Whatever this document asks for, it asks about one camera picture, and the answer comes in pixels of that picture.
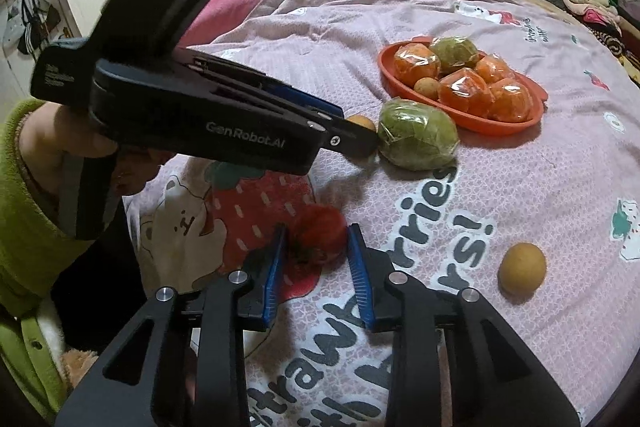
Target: small brown fruit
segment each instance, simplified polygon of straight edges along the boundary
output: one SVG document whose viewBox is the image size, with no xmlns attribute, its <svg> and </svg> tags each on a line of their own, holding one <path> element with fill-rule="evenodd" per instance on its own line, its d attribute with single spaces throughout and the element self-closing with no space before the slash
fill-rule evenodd
<svg viewBox="0 0 640 427">
<path fill-rule="evenodd" d="M 415 83 L 414 91 L 431 100 L 438 99 L 438 86 L 440 83 L 435 78 L 421 78 Z"/>
<path fill-rule="evenodd" d="M 353 116 L 350 116 L 349 118 L 347 118 L 347 121 L 350 121 L 351 123 L 357 123 L 358 125 L 361 125 L 363 127 L 366 127 L 367 129 L 372 130 L 373 132 L 376 131 L 376 124 L 374 124 L 372 121 L 369 120 L 369 118 L 361 114 L 354 114 Z"/>
<path fill-rule="evenodd" d="M 518 243 L 507 250 L 498 270 L 500 286 L 516 297 L 532 296 L 542 286 L 545 276 L 545 254 L 530 243 Z"/>
</svg>

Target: tomato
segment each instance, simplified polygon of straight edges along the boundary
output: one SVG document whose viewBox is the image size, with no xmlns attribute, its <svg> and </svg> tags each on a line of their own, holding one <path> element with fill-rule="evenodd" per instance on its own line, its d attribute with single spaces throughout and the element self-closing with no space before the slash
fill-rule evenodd
<svg viewBox="0 0 640 427">
<path fill-rule="evenodd" d="M 347 221 L 340 210 L 325 204 L 303 207 L 289 234 L 289 253 L 300 264 L 330 263 L 347 248 Z"/>
</svg>

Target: screw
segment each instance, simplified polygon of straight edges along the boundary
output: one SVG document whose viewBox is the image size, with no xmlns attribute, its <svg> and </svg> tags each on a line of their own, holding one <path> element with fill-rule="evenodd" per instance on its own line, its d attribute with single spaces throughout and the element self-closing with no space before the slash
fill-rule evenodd
<svg viewBox="0 0 640 427">
<path fill-rule="evenodd" d="M 160 288 L 157 292 L 156 292 L 156 299 L 158 299 L 160 302 L 167 302 L 170 301 L 171 299 L 174 298 L 175 295 L 175 291 L 173 288 L 169 288 L 164 287 L 164 288 Z"/>
<path fill-rule="evenodd" d="M 392 272 L 389 274 L 389 282 L 392 284 L 404 284 L 409 280 L 404 272 Z"/>
<path fill-rule="evenodd" d="M 474 288 L 466 288 L 462 290 L 462 298 L 467 302 L 478 302 L 480 300 L 480 292 Z"/>
<path fill-rule="evenodd" d="M 236 270 L 229 274 L 229 282 L 231 284 L 242 284 L 247 279 L 249 279 L 249 276 L 242 270 Z"/>
</svg>

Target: orange tray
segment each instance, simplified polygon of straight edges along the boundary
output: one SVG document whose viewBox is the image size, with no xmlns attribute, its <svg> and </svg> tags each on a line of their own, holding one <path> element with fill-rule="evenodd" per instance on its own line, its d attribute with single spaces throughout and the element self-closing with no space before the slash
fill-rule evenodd
<svg viewBox="0 0 640 427">
<path fill-rule="evenodd" d="M 486 118 L 480 118 L 479 116 L 473 116 L 466 112 L 458 111 L 440 102 L 436 102 L 415 92 L 411 87 L 405 86 L 394 75 L 394 55 L 401 46 L 410 44 L 411 42 L 420 42 L 426 46 L 431 45 L 433 38 L 431 37 L 415 37 L 411 41 L 396 42 L 387 46 L 378 55 L 378 65 L 383 75 L 383 85 L 391 96 L 399 96 L 408 100 L 415 100 L 415 102 L 428 103 L 437 107 L 438 109 L 446 112 L 456 124 L 465 129 L 476 131 L 481 134 L 489 134 L 491 136 L 507 136 L 509 134 L 516 134 L 517 132 L 524 131 L 529 127 L 537 125 L 542 120 L 542 114 L 545 112 L 545 106 L 543 102 L 548 100 L 549 95 L 546 91 L 531 80 L 528 76 L 524 76 L 521 73 L 516 73 L 516 78 L 521 83 L 529 88 L 531 98 L 533 99 L 533 107 L 531 108 L 531 120 L 527 120 L 522 123 L 502 123 L 495 120 L 488 120 Z M 486 57 L 486 53 L 479 52 L 482 58 Z"/>
</svg>

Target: plastic-wrapped orange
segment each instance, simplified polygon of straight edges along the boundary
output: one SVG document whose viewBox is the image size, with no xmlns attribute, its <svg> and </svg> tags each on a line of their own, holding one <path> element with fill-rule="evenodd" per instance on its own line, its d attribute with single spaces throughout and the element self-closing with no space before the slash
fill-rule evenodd
<svg viewBox="0 0 640 427">
<path fill-rule="evenodd" d="M 523 84 L 514 78 L 504 78 L 489 86 L 495 98 L 489 118 L 504 123 L 521 123 L 529 120 L 533 99 Z"/>
<path fill-rule="evenodd" d="M 496 55 L 487 55 L 476 64 L 476 73 L 487 84 L 495 84 L 503 78 L 515 78 L 515 73 L 507 63 Z"/>
<path fill-rule="evenodd" d="M 487 118 L 494 96 L 482 77 L 474 70 L 461 70 L 445 76 L 438 88 L 440 103 L 458 111 Z"/>
<path fill-rule="evenodd" d="M 396 51 L 394 67 L 398 80 L 413 89 L 421 78 L 439 76 L 440 59 L 424 44 L 412 42 Z"/>
</svg>

